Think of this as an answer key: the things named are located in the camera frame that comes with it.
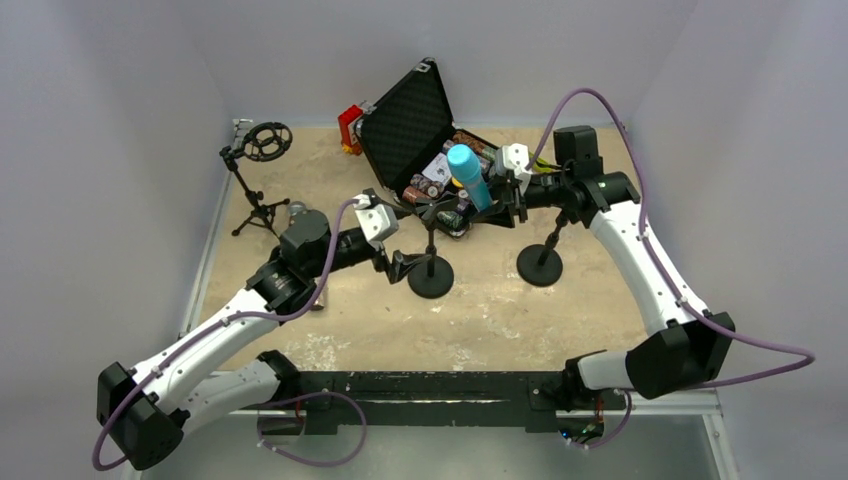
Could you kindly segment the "black round-base mic stand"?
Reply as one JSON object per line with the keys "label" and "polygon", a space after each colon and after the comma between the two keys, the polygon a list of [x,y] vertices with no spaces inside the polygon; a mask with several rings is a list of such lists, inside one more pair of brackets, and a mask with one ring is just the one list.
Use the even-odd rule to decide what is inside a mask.
{"label": "black round-base mic stand", "polygon": [[451,193],[440,200],[416,202],[415,214],[427,230],[428,244],[423,255],[423,262],[410,271],[407,280],[411,290],[419,297],[437,299],[446,295],[453,286],[454,271],[450,263],[438,255],[435,231],[438,214],[453,210],[457,205],[458,198]]}

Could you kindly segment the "blue microphone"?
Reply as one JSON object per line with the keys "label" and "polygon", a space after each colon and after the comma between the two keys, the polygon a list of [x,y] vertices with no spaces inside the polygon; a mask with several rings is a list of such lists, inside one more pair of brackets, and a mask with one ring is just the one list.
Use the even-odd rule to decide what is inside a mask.
{"label": "blue microphone", "polygon": [[476,153],[465,144],[455,144],[446,157],[451,175],[463,186],[475,208],[480,212],[490,208],[493,199]]}

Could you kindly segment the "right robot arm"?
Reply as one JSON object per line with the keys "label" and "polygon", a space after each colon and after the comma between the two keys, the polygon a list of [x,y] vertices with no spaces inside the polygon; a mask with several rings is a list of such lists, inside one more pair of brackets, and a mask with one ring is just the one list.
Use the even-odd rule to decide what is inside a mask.
{"label": "right robot arm", "polygon": [[565,409],[613,389],[654,399],[714,380],[731,346],[735,324],[714,313],[685,285],[642,219],[642,201],[622,172],[607,173],[596,131],[585,125],[555,130],[556,163],[535,173],[527,146],[497,150],[489,190],[495,204],[474,221],[512,228],[531,209],[556,207],[557,226],[580,223],[603,245],[639,309],[646,339],[629,351],[599,351],[566,361],[558,382],[542,388]]}

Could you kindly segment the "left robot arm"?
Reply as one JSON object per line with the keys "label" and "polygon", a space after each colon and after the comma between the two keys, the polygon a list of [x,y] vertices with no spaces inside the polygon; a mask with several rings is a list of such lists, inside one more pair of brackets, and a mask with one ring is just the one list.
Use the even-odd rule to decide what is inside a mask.
{"label": "left robot arm", "polygon": [[268,260],[208,320],[147,360],[101,371],[94,469],[130,463],[146,470],[234,411],[310,399],[297,368],[277,351],[228,374],[214,372],[248,344],[306,315],[335,271],[369,262],[396,284],[425,267],[431,252],[387,254],[384,242],[398,229],[394,208],[363,195],[343,203],[333,220],[312,209],[294,214]]}

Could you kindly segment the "white card deck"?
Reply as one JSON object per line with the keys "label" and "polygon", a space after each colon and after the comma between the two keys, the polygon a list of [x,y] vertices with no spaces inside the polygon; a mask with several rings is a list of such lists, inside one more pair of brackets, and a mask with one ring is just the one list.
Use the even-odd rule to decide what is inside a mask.
{"label": "white card deck", "polygon": [[444,153],[438,153],[430,163],[423,168],[421,174],[432,182],[449,184],[452,173],[449,168],[448,158]]}

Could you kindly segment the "red microphone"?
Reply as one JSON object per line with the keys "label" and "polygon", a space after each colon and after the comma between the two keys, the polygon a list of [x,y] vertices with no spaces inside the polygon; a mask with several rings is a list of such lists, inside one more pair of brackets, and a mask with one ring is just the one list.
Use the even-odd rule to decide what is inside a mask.
{"label": "red microphone", "polygon": [[303,202],[292,201],[287,205],[288,224],[291,225],[300,214],[307,213],[310,208]]}

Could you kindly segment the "black poker chip case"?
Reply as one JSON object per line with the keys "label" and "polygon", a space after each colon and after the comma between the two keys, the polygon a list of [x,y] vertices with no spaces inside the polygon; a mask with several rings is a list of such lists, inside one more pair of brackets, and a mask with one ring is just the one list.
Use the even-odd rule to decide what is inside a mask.
{"label": "black poker chip case", "polygon": [[[362,150],[379,183],[393,194],[401,208],[415,215],[416,202],[459,196],[457,183],[441,184],[421,171],[438,154],[447,154],[457,143],[469,146],[478,156],[484,181],[495,173],[496,146],[458,127],[436,60],[420,60],[376,103],[366,108],[355,124]],[[463,236],[471,227],[476,208],[461,200],[453,210],[438,214],[436,231]]]}

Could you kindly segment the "red toy block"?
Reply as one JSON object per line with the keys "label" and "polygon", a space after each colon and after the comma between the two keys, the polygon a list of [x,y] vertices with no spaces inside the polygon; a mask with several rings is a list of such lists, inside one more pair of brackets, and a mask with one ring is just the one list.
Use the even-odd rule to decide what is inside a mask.
{"label": "red toy block", "polygon": [[358,156],[362,153],[362,147],[355,132],[355,124],[363,113],[362,106],[354,104],[337,117],[341,135],[340,143],[346,154]]}

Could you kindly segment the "tripod stand with shock mount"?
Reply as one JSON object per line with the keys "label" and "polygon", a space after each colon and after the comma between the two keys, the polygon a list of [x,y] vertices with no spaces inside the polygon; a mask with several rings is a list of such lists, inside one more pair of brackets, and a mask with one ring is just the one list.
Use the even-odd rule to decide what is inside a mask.
{"label": "tripod stand with shock mount", "polygon": [[292,143],[292,130],[280,121],[251,123],[242,120],[236,124],[235,138],[219,150],[225,169],[248,205],[245,218],[231,231],[233,237],[241,235],[247,227],[276,235],[278,210],[288,206],[291,200],[288,197],[270,200],[260,185],[259,173],[263,166],[281,159]]}

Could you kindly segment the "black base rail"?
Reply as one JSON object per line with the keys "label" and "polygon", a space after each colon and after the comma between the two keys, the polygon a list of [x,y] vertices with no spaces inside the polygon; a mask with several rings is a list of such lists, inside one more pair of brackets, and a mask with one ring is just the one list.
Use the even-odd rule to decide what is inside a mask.
{"label": "black base rail", "polygon": [[621,413],[612,391],[569,394],[559,371],[304,371],[280,386],[261,410],[297,408],[309,435],[342,425],[515,427],[556,432],[569,414]]}

